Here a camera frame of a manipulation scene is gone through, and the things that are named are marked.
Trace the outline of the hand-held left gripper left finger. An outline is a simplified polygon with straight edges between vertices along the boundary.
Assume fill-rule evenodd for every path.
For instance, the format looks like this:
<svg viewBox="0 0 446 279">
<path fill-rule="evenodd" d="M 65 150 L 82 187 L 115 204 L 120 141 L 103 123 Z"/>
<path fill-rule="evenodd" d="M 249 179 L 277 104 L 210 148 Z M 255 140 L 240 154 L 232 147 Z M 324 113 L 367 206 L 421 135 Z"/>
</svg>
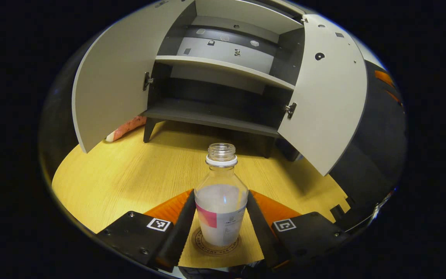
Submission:
<svg viewBox="0 0 446 279">
<path fill-rule="evenodd" d="M 195 210 L 190 189 L 145 213 L 127 211 L 96 237 L 138 264 L 172 272 L 187 242 Z"/>
</svg>

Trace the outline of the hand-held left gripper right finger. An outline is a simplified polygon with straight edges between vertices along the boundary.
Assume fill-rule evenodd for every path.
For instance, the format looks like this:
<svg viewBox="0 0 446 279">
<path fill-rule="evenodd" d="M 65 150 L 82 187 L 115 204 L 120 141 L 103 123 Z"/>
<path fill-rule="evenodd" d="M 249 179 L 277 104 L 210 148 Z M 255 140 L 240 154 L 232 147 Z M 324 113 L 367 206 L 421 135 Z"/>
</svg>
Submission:
<svg viewBox="0 0 446 279">
<path fill-rule="evenodd" d="M 318 212 L 300 214 L 249 190 L 247 212 L 268 268 L 306 267 L 349 240 L 350 235 Z"/>
</svg>

